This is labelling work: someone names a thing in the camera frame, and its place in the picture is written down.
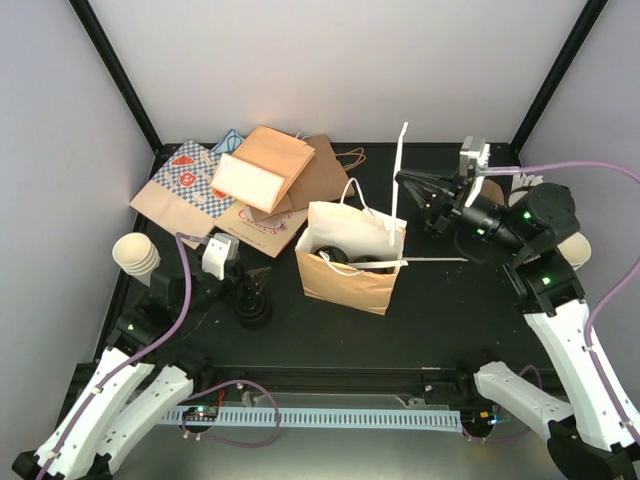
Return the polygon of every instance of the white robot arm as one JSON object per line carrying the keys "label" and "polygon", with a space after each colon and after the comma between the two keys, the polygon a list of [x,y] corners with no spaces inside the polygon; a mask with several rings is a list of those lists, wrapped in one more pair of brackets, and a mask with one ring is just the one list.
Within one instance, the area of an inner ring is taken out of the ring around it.
{"label": "white robot arm", "polygon": [[[635,478],[632,462],[640,459],[640,446],[634,425],[640,426],[640,414],[595,332],[590,332],[592,345],[587,345],[589,308],[584,291],[556,248],[579,229],[571,193],[566,187],[543,183],[513,206],[497,205],[478,195],[488,156],[484,139],[467,137],[456,173],[401,170],[396,180],[416,200],[432,230],[454,228],[456,235],[463,232],[491,247],[493,258],[501,256],[524,318],[547,351],[569,403],[520,378],[505,363],[486,357],[484,363],[463,362],[458,383],[466,383],[462,389],[472,396],[479,394],[504,406],[536,432],[568,478]],[[592,355],[602,365],[612,394]]]}
{"label": "white robot arm", "polygon": [[[178,242],[180,238],[197,239],[181,235],[177,235]],[[237,263],[238,240],[226,234],[198,240],[207,243],[201,259],[202,273],[211,275],[192,276],[184,247],[179,243],[185,275],[177,276],[170,268],[163,270],[162,265],[151,273],[149,294],[118,318],[107,340],[109,347],[71,411],[35,452],[23,452],[14,461],[13,470],[18,475],[27,480],[111,478],[162,416],[193,393],[194,382],[202,384],[200,387],[210,386],[210,362],[183,350],[176,352],[173,364],[164,366],[151,384],[125,406],[154,369],[147,362],[162,343],[161,337],[170,335],[184,320],[186,313],[181,312],[173,323],[179,305],[188,312],[190,302],[197,309],[225,299],[246,328],[258,328],[269,320],[271,310],[261,292],[266,275],[262,273],[259,282],[251,272],[244,272]],[[180,296],[180,291],[192,294]]]}

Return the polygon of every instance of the printed logo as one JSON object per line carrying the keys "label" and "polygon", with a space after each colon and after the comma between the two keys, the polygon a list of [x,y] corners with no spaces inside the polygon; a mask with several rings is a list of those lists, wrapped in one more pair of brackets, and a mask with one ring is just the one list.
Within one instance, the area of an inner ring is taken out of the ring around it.
{"label": "printed logo", "polygon": [[262,230],[263,232],[266,232],[270,235],[277,235],[278,232],[280,231],[281,228],[284,228],[287,223],[284,220],[289,220],[293,215],[291,213],[287,213],[286,215],[284,215],[282,217],[282,222],[280,224],[280,227],[278,228],[273,228],[273,227],[265,227],[264,225],[260,225],[259,223],[254,222],[253,220],[251,220],[249,217],[247,217],[247,214],[244,213],[244,209],[241,209],[238,212],[238,217],[240,217],[241,220],[244,220],[245,222],[247,222],[249,225],[253,225],[256,228],[259,228],[260,230]]}
{"label": "printed logo", "polygon": [[194,163],[196,163],[196,161],[188,155],[180,155],[178,158],[171,162],[171,165],[193,165]]}
{"label": "printed logo", "polygon": [[211,192],[213,193],[214,197],[219,198],[220,200],[222,200],[223,198],[227,198],[226,193],[222,193],[220,190],[216,190],[215,188],[212,188]]}
{"label": "printed logo", "polygon": [[198,177],[196,177],[191,172],[185,172],[182,175],[180,175],[180,184],[185,187],[190,187],[191,185],[196,183],[196,180],[198,180]]}

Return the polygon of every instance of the paper cup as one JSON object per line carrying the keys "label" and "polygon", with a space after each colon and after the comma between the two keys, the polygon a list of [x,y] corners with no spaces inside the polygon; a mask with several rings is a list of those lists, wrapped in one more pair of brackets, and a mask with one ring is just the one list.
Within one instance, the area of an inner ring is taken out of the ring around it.
{"label": "paper cup", "polygon": [[111,254],[125,273],[147,287],[151,283],[151,272],[160,265],[158,249],[142,233],[129,233],[122,237],[113,246]]}
{"label": "paper cup", "polygon": [[558,250],[574,270],[578,270],[591,258],[591,244],[580,232],[574,233],[559,244]]}

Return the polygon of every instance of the black table surface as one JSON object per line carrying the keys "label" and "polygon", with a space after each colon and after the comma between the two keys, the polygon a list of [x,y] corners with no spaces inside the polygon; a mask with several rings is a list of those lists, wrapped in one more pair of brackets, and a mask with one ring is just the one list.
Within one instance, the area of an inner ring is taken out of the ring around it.
{"label": "black table surface", "polygon": [[[353,145],[338,144],[336,151]],[[407,144],[403,168],[455,169],[459,145]],[[395,145],[365,145],[367,161],[349,172],[371,208],[391,211]],[[506,145],[494,145],[491,165],[513,165]],[[358,206],[357,196],[347,203]],[[417,206],[400,193],[398,215],[406,219],[407,257],[460,257],[450,236],[424,230]],[[304,226],[275,259],[240,245],[245,269],[272,267],[266,292],[273,318],[265,328],[241,327],[224,302],[192,315],[165,348],[188,345],[226,367],[324,369],[437,369],[488,349],[516,369],[526,364],[549,368],[550,360],[517,308],[517,299],[496,264],[416,262],[401,269],[385,316],[305,297],[294,246]],[[181,270],[173,236],[149,223],[146,234],[162,262]],[[131,282],[125,305],[142,287]]]}

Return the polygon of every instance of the white wall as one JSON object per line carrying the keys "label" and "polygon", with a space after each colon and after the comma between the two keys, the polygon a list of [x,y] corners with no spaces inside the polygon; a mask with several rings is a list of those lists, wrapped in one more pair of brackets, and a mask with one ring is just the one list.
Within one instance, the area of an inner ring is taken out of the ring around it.
{"label": "white wall", "polygon": [[[526,165],[615,162],[640,171],[640,2],[609,2],[522,153]],[[578,272],[591,306],[640,253],[638,185],[615,172],[565,170],[593,257]],[[606,307],[596,330],[622,383],[640,406],[640,297],[636,280]]]}
{"label": "white wall", "polygon": [[510,141],[585,0],[93,0],[165,141]]}
{"label": "white wall", "polygon": [[69,2],[0,7],[0,478],[90,361],[152,153]]}

